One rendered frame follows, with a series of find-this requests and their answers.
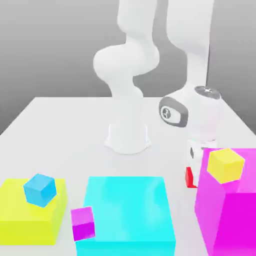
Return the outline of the small red cube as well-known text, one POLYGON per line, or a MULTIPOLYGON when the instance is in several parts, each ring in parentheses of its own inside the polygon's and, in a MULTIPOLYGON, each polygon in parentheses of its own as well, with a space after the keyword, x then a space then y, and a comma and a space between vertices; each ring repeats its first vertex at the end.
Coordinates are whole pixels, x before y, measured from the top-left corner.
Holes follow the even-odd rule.
POLYGON ((197 186, 194 185, 194 176, 190 167, 186 167, 185 182, 188 188, 197 188, 197 186))

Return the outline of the large magenta box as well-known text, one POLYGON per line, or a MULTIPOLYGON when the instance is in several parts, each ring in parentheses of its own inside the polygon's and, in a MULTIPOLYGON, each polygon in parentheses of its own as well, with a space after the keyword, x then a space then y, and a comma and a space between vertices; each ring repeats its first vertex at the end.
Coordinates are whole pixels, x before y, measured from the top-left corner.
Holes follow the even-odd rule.
POLYGON ((194 211, 208 256, 256 256, 256 148, 235 148, 241 178, 219 183, 208 171, 215 148, 203 152, 194 211))

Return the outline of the small blue cube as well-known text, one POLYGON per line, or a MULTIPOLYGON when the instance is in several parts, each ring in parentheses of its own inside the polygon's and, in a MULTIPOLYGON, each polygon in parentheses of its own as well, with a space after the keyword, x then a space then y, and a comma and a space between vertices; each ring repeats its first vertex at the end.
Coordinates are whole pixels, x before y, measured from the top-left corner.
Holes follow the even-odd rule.
POLYGON ((55 179, 39 173, 23 185, 23 190, 26 201, 41 208, 45 208, 57 194, 55 179))

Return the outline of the large cyan box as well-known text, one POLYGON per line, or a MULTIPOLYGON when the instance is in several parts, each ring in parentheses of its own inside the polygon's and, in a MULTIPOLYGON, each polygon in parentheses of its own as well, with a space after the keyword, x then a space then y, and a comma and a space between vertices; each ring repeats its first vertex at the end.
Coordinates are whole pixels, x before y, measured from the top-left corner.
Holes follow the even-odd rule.
POLYGON ((76 256, 175 256, 163 177, 91 176, 83 205, 92 208, 95 237, 77 241, 76 256))

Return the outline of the large yellow box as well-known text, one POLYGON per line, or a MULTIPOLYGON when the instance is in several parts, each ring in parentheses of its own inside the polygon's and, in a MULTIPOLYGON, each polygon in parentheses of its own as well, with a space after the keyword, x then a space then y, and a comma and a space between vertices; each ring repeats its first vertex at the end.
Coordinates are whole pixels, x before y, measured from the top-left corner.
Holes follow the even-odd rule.
POLYGON ((56 196, 46 207, 27 202, 25 178, 8 178, 0 187, 0 245, 54 245, 68 196, 63 178, 55 180, 56 196))

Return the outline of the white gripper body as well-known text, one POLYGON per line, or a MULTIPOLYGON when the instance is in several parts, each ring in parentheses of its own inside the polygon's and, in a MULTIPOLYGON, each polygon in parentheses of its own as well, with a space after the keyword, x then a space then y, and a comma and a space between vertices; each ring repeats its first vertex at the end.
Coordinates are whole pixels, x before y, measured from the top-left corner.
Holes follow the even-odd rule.
POLYGON ((202 160, 192 160, 190 163, 192 175, 193 175, 193 185, 197 186, 199 183, 199 178, 200 178, 200 171, 201 171, 201 166, 202 166, 202 160))

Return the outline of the small yellow cube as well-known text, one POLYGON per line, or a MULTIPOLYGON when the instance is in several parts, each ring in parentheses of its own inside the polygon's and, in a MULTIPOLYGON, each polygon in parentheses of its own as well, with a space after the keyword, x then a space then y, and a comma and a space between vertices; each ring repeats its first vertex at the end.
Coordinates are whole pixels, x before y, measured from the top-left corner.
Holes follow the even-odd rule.
POLYGON ((241 178, 245 159, 231 148, 211 151, 207 171, 220 184, 237 181, 241 178))

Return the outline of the small purple cube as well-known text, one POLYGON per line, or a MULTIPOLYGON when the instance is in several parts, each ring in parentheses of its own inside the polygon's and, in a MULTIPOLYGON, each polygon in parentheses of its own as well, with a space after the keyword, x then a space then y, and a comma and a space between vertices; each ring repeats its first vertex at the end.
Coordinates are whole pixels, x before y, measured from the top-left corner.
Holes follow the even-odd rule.
POLYGON ((95 221, 91 206, 75 208, 70 213, 73 239, 75 242, 96 236, 95 221))

